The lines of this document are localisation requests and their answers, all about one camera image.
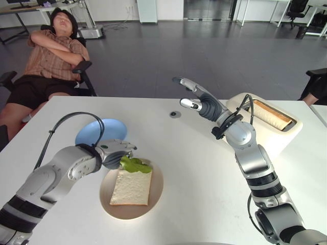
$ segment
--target white bread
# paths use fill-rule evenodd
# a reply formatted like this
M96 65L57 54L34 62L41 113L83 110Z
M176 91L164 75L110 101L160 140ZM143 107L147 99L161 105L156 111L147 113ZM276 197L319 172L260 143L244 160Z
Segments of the white bread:
M283 130L292 121L288 117L278 113L277 111L274 111L258 100L254 100L253 102L254 115L266 123L272 125L274 128Z
M111 205L148 205L152 171L145 174L120 169Z

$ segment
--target white wall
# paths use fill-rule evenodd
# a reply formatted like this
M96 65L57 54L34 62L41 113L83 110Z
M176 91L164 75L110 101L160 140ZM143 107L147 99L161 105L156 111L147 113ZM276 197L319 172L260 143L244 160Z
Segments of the white wall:
M239 0L236 10L234 19L236 19L236 15L239 9L239 6L241 4L240 13L238 19L243 19L245 7L246 7L246 0ZM281 18L281 15L283 14L283 11L286 7L287 3L280 2L278 4L278 7L276 9L276 13L274 16L275 21L279 21ZM309 0L308 5L323 5L326 4L326 0ZM275 1L265 1L265 0L250 0L248 10L246 13L245 20L246 21L269 21L271 14L275 8L276 2ZM310 16L313 12L313 8L309 10L305 18L297 18L295 22L298 23L307 23L310 19ZM283 21L289 21L287 17L283 18Z
M157 0L158 20L182 20L184 0Z
M159 20L183 20L183 0L156 0ZM139 20L135 0L87 0L95 21ZM6 0L0 0L0 7L7 6ZM78 7L73 8L78 22L85 22ZM25 25L41 25L44 20L39 12L19 14ZM0 28L20 26L14 14L0 15Z

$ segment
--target office chair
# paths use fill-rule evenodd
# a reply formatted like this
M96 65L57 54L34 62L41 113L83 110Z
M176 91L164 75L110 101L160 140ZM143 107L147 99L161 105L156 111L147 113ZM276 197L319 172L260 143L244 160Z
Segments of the office chair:
M303 100L308 94L312 86L315 86L316 82L325 82L327 86L327 68L318 69L318 70L308 70L306 74L310 77L305 89L303 90L301 97L298 99L299 101ZM327 106L327 95L321 99L319 99L315 105L325 105Z
M295 27L294 20L296 18L304 18L307 14L308 10L312 7L311 5L308 6L305 13L303 11L306 9L307 3L309 0L292 0L290 7L286 13L287 16L291 18L291 29Z
M52 26L47 26L43 24L41 26L41 30L50 30L54 32L54 29ZM86 40L83 37L78 37L76 38L84 47L86 47ZM86 88L75 88L78 92L79 96L97 96L92 83L90 79L88 78L86 74L86 70L92 65L92 62L90 61L81 61L73 70L73 73L75 74L80 74L81 76L81 81L79 82L80 84L85 82L87 89ZM0 87L5 87L9 91L12 91L15 88L14 83L11 81L15 76L17 75L17 72L15 71L9 71L4 73L0 77Z
M42 25L41 30L51 30L53 31L53 27ZM86 46L86 40L82 37L76 38L83 46ZM80 84L85 82L86 88L75 88L78 92L79 96L97 96L92 83L90 79L88 78L86 74L86 70L92 65L92 62L90 61L81 61L72 71L75 74L80 74L81 81ZM9 71L0 77L0 87L5 87L9 91L13 91L15 88L15 84L12 82L12 79L17 75L17 72L15 71ZM0 126L0 152L5 146L9 143L8 139L8 132L7 132L7 126L2 125Z

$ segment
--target beige plate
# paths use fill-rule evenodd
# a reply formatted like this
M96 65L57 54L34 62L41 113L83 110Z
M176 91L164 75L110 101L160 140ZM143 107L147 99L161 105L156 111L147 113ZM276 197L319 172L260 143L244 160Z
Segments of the beige plate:
M142 159L142 162L150 165L153 169L149 202L147 206L137 206L137 205L110 205L111 196L116 184L116 178L118 175L118 169L110 170L109 173L104 177L101 187L100 187L100 201L104 210L113 217L119 219L133 219L142 216L143 214L149 212L154 205L158 202L162 189L164 187L164 178L160 168L149 160Z

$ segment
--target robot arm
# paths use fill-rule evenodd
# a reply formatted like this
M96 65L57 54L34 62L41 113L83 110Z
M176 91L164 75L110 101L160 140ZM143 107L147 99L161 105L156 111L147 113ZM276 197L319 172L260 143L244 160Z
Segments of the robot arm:
M35 169L16 195L0 210L0 245L27 244L34 227L82 177L103 164L118 168L122 156L136 147L121 140L105 140L93 148L85 144L61 149L46 165Z
M173 82L185 86L200 99L181 99L180 104L215 121L218 127L214 127L212 133L217 139L225 135L233 147L254 203L259 207L255 216L266 240L273 244L327 244L324 234L303 227L302 218L286 188L281 185L265 149L256 143L254 127L241 121L241 115L230 112L197 83L186 78L173 78Z

